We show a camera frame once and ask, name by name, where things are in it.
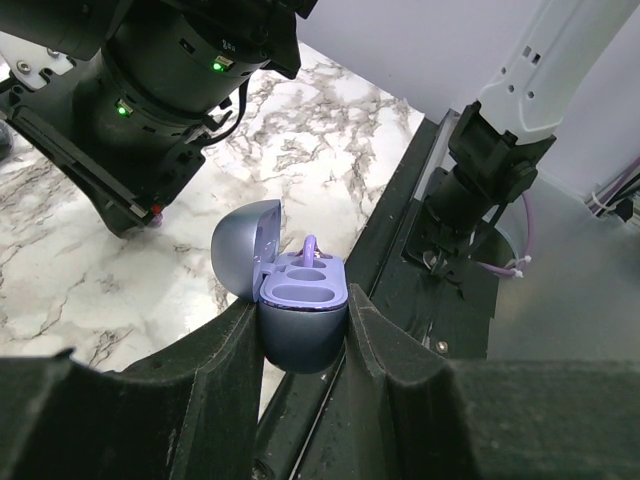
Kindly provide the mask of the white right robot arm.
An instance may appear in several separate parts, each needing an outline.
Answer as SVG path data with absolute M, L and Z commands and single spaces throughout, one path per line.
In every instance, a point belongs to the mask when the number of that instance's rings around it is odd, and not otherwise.
M 470 233 L 529 189 L 584 77 L 635 1 L 546 1 L 500 71 L 468 105 L 449 149 L 453 173 L 425 211 Z M 260 70 L 294 78 L 296 26 L 311 1 L 5 1 L 1 84 L 8 123 L 121 235 L 148 225 L 236 128 L 216 120 Z

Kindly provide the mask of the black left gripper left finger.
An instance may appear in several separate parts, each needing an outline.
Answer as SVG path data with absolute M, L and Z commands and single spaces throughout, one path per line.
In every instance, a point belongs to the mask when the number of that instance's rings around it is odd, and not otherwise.
M 122 372 L 73 359 L 1 361 L 5 479 L 248 479 L 263 355 L 236 301 Z

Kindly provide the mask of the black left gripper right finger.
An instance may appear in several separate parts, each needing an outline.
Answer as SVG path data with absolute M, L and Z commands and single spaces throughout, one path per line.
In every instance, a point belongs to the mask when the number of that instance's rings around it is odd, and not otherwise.
M 447 360 L 349 288 L 361 479 L 635 479 L 635 362 Z

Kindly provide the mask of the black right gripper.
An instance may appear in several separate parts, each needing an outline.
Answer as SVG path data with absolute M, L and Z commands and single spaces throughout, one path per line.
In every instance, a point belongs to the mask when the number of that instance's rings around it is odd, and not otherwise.
M 31 91 L 1 83 L 1 111 L 91 201 L 116 236 L 149 225 L 204 164 L 182 133 L 165 133 L 102 82 L 50 79 Z

